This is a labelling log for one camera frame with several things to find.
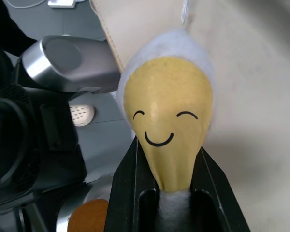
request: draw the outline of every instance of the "white fluffy fur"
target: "white fluffy fur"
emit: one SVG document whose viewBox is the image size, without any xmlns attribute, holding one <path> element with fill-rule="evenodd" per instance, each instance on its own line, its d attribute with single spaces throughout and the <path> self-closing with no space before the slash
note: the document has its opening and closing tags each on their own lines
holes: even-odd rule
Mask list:
<svg viewBox="0 0 290 232">
<path fill-rule="evenodd" d="M 213 94 L 215 93 L 214 70 L 207 54 L 187 32 L 181 29 L 174 30 L 156 37 L 145 45 L 121 74 L 116 99 L 123 116 L 125 116 L 124 88 L 127 80 L 142 64 L 160 57 L 178 57 L 195 63 L 205 73 L 212 86 Z"/>
<path fill-rule="evenodd" d="M 194 232 L 190 217 L 190 190 L 161 192 L 155 232 Z"/>
</svg>

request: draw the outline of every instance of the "orange round object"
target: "orange round object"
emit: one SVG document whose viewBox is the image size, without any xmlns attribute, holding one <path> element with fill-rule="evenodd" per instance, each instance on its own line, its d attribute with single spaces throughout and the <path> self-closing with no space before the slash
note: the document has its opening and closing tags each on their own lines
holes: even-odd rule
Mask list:
<svg viewBox="0 0 290 232">
<path fill-rule="evenodd" d="M 71 215 L 68 232 L 103 232 L 108 202 L 93 200 L 78 207 Z"/>
</svg>

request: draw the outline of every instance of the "closed eye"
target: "closed eye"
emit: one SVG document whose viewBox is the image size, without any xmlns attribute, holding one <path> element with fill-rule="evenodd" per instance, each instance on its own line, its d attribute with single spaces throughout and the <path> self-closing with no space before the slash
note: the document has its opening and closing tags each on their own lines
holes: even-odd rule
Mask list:
<svg viewBox="0 0 290 232">
<path fill-rule="evenodd" d="M 178 113 L 176 116 L 179 117 L 179 116 L 185 115 L 185 114 L 192 115 L 195 119 L 198 119 L 198 117 L 193 112 L 190 112 L 190 111 L 182 111 L 182 112 Z"/>
<path fill-rule="evenodd" d="M 145 113 L 144 113 L 144 111 L 142 111 L 142 110 L 138 110 L 137 112 L 134 113 L 134 115 L 133 115 L 133 119 L 135 118 L 135 116 L 136 116 L 137 114 L 142 114 L 142 115 L 144 115 Z"/>
</svg>

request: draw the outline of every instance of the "cable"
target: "cable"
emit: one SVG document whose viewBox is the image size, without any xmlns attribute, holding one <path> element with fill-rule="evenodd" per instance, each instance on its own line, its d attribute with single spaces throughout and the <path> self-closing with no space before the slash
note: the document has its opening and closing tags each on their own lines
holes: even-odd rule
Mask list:
<svg viewBox="0 0 290 232">
<path fill-rule="evenodd" d="M 28 9 L 28 8 L 31 8 L 31 7 L 35 7 L 35 6 L 41 5 L 46 0 L 41 0 L 40 2 L 38 2 L 36 4 L 33 4 L 33 5 L 30 5 L 30 6 L 14 6 L 13 4 L 10 3 L 9 0 L 5 0 L 5 1 L 6 1 L 7 4 L 9 4 L 10 6 L 12 6 L 13 8 L 16 8 L 16 9 Z"/>
</svg>

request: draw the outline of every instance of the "white felt trim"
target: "white felt trim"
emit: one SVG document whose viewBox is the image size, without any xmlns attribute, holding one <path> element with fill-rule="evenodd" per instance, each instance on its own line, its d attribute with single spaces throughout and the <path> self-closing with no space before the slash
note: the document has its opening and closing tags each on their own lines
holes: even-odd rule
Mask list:
<svg viewBox="0 0 290 232">
<path fill-rule="evenodd" d="M 121 74 L 116 98 L 124 117 L 126 117 L 123 99 L 124 88 L 129 77 L 145 62 L 160 57 L 184 58 L 195 63 L 207 76 L 212 86 L 215 99 L 214 69 L 212 64 L 209 62 L 207 54 L 187 32 L 179 29 L 162 34 L 150 41 L 126 66 Z"/>
</svg>

